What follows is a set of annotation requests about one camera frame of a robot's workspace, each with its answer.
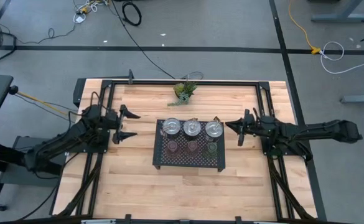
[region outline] glass cup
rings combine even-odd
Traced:
[[[180,121],[176,118],[168,118],[162,124],[162,132],[169,139],[175,139],[179,135]]]
[[[201,124],[195,118],[190,119],[183,124],[183,130],[188,140],[196,140],[201,132]]]
[[[219,120],[210,121],[205,125],[206,140],[209,142],[217,142],[223,134],[223,126]]]

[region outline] gray floor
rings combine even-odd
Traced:
[[[292,13],[322,47],[336,40],[346,49],[364,50],[364,24],[313,24],[311,13],[330,12],[343,4],[294,1]],[[142,46],[204,46],[279,48],[269,3],[262,0],[153,0],[136,1],[143,13],[140,27],[130,27]],[[284,38],[289,49],[307,49],[302,32],[289,20],[287,1],[276,0]],[[22,40],[39,40],[49,27],[56,34],[72,28],[73,3],[53,0],[11,1],[1,23]],[[364,12],[364,2],[357,12]],[[99,7],[68,37],[41,45],[133,46],[117,18]],[[171,74],[181,77],[201,71],[206,79],[287,80],[281,54],[224,52],[148,52],[150,58]],[[331,75],[319,56],[290,55],[302,110],[307,123],[331,119],[356,122],[364,136],[364,105],[342,105],[343,95],[364,94],[364,68]],[[345,56],[326,63],[339,71],[364,62],[364,56]],[[12,75],[20,90],[40,99],[72,105],[73,85],[80,77],[125,75],[131,68],[137,78],[167,78],[140,52],[17,51],[0,62],[0,74]],[[11,146],[17,135],[49,138],[64,131],[67,122],[22,100],[8,96],[0,110],[0,143]],[[311,143],[327,218],[337,222],[364,223],[364,140],[357,144],[333,141]],[[50,193],[49,188],[5,186],[0,221],[15,220],[34,209]],[[49,203],[34,216],[47,217]]]

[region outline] small plant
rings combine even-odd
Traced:
[[[174,91],[178,97],[175,103],[168,103],[168,106],[186,105],[189,103],[190,97],[194,94],[193,91],[197,88],[194,82],[186,81],[185,83],[178,83],[174,86]]]

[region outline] wooden table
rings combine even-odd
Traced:
[[[93,91],[100,92],[101,79],[85,83],[80,112],[89,106]],[[276,117],[294,123],[285,82],[269,82]],[[161,167],[152,165],[157,119],[198,118],[210,121],[234,121],[245,108],[258,108],[256,90],[251,86],[198,86],[189,105],[167,106],[176,101],[171,85],[116,85],[113,109],[125,104],[141,116],[125,119],[124,131],[138,135],[119,145],[109,141],[104,155],[95,202],[94,218],[166,220],[276,220],[268,163],[259,138],[246,135],[242,147],[237,135],[225,128],[226,169]],[[54,214],[63,210],[80,188],[86,154],[80,154],[66,166],[55,201]],[[305,163],[301,157],[285,156],[289,187],[312,216],[317,216]],[[279,189],[284,217],[286,204]],[[86,193],[86,213],[90,190]]]

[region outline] yellow cable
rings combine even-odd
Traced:
[[[28,95],[28,94],[22,93],[22,92],[20,92],[20,91],[18,91],[18,92],[17,92],[17,94],[18,94],[18,95],[21,95],[21,96],[24,96],[24,97],[26,97],[26,98],[28,98],[28,99],[34,100],[34,101],[36,101],[36,102],[42,103],[43,105],[45,105],[45,106],[49,107],[50,109],[53,109],[53,110],[55,110],[55,111],[57,111],[57,112],[61,113],[61,114],[67,115],[67,113],[66,113],[66,112],[60,111],[59,109],[57,109],[57,108],[53,107],[52,105],[47,104],[47,103],[45,103],[45,102],[44,102],[44,101],[42,101],[42,100],[38,100],[37,98],[35,98],[35,97],[33,97],[33,96],[30,96],[30,95]]]
[[[298,26],[299,28],[301,28],[301,30],[305,33],[305,37],[306,37],[306,42],[307,44],[309,44],[309,46],[311,47],[312,49],[312,54],[317,54],[321,51],[320,48],[318,47],[313,47],[313,45],[310,44],[310,41],[309,41],[309,38],[307,37],[307,32],[306,30],[301,27],[296,21],[294,18],[292,18],[292,15],[291,15],[291,3],[292,3],[292,0],[289,0],[289,5],[288,5],[288,14],[289,14],[289,17],[291,18],[291,20],[295,23],[296,26]]]

